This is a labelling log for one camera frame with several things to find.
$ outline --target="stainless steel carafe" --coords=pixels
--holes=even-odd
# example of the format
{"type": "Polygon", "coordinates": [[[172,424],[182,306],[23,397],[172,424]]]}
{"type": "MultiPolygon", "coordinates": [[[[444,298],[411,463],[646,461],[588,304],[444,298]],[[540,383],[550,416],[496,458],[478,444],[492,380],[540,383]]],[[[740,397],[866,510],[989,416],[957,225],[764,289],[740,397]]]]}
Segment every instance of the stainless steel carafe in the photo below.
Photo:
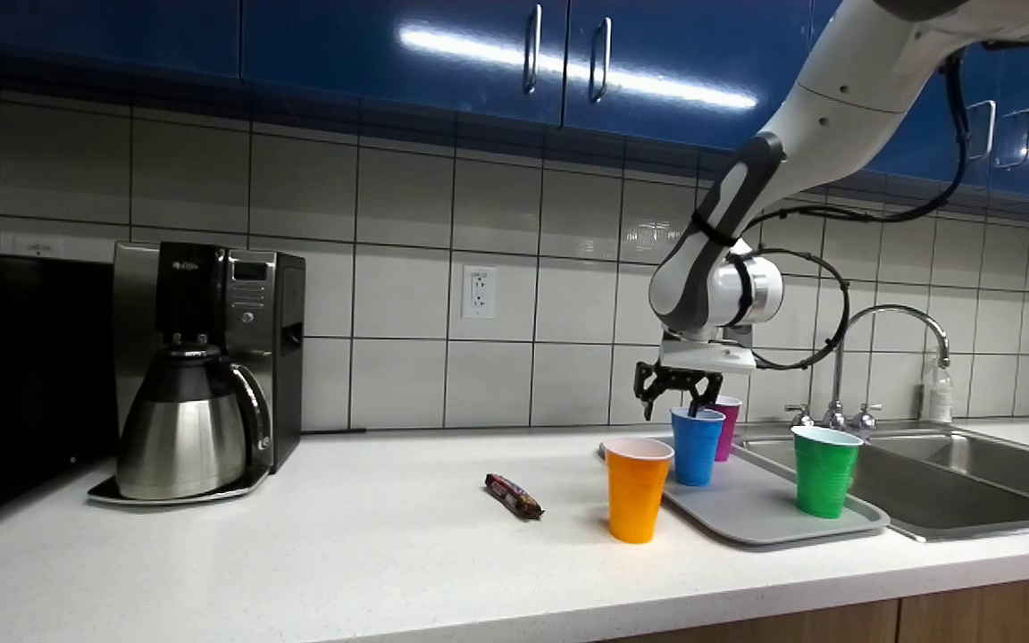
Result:
{"type": "Polygon", "coordinates": [[[152,364],[117,451],[128,499],[185,499],[268,467],[268,407],[218,347],[170,347],[152,364]]]}

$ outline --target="blue cup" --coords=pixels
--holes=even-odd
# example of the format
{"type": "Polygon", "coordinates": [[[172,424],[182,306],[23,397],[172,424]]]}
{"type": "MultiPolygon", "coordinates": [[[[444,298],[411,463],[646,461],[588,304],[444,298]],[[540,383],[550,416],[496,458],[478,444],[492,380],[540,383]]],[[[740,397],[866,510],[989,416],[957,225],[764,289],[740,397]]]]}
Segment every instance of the blue cup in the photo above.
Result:
{"type": "Polygon", "coordinates": [[[726,416],[717,411],[671,411],[671,479],[679,485],[709,485],[716,474],[716,455],[726,433],[726,416]]]}

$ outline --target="lower cabinet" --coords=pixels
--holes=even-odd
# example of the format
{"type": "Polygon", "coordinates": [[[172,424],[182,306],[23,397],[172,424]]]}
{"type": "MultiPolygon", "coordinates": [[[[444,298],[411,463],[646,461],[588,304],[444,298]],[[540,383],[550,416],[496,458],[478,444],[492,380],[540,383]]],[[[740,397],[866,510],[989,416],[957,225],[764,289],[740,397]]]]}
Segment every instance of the lower cabinet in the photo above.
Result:
{"type": "Polygon", "coordinates": [[[635,635],[633,643],[1029,643],[1029,582],[635,635]]]}

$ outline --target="green cup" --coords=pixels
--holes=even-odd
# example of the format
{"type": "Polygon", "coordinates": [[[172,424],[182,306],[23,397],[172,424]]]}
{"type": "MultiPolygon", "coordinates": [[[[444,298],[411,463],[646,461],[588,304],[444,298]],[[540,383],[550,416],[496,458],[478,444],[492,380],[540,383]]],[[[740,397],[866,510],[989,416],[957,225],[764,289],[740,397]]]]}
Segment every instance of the green cup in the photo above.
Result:
{"type": "Polygon", "coordinates": [[[857,472],[860,437],[798,424],[798,506],[820,517],[840,517],[857,472]]]}

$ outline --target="carafe handle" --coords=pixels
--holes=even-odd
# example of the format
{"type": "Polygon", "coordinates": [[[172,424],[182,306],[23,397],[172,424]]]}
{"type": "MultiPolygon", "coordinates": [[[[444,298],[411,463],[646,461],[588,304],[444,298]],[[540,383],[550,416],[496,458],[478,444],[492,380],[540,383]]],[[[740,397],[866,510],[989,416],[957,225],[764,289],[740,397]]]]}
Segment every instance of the carafe handle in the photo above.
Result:
{"type": "Polygon", "coordinates": [[[272,451],[268,405],[252,367],[228,362],[228,373],[248,407],[248,455],[252,455],[248,472],[259,474],[268,467],[268,451],[272,451]]]}

